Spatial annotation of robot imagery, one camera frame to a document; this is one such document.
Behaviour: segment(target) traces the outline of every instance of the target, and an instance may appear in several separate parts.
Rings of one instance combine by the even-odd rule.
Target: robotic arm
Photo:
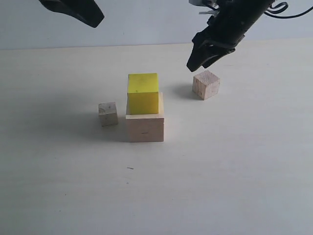
[[[48,10],[60,12],[97,27],[104,19],[94,0],[39,0]],[[260,18],[262,14],[290,19],[303,16],[313,10],[294,16],[276,16],[286,10],[288,4],[282,2],[273,6],[276,0],[189,0],[196,6],[205,6],[211,11],[208,27],[195,35],[192,42],[193,50],[187,62],[187,67],[194,72],[199,67],[209,67],[223,56],[233,53],[245,33]]]

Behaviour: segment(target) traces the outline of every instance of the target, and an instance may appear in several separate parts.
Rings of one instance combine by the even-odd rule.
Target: wooden cube
[[[203,100],[216,95],[219,87],[220,79],[210,71],[204,71],[194,76],[192,90]]]
[[[157,73],[129,74],[127,97],[131,115],[158,114]]]
[[[130,115],[128,102],[126,124],[130,142],[164,141],[164,106],[162,93],[159,93],[158,100],[158,114]]]
[[[115,102],[99,104],[98,108],[102,126],[118,124]]]

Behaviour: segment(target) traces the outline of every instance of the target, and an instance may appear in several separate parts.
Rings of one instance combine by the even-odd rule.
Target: white wall
[[[46,10],[38,0],[0,1],[0,49],[168,44],[190,42],[206,27],[205,8],[188,0],[96,0],[106,18],[96,28]],[[300,13],[312,0],[290,0],[286,14]],[[263,16],[248,39],[313,37],[313,13],[294,20]]]

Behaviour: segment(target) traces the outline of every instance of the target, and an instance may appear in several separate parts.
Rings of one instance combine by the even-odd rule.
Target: white table
[[[242,42],[206,101],[191,44],[0,51],[0,233],[312,235],[312,45]],[[126,142],[137,72],[159,74],[165,142]]]

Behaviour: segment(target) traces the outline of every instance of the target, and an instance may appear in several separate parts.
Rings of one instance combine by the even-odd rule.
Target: large wooden block
[[[203,100],[219,92],[220,79],[210,71],[204,71],[194,76],[192,90]]]
[[[131,115],[158,114],[157,73],[129,74],[127,97]]]
[[[102,126],[118,124],[115,102],[99,104],[98,109]]]
[[[126,124],[130,142],[164,141],[164,106],[162,93],[159,93],[158,100],[158,114],[130,115],[128,102]]]

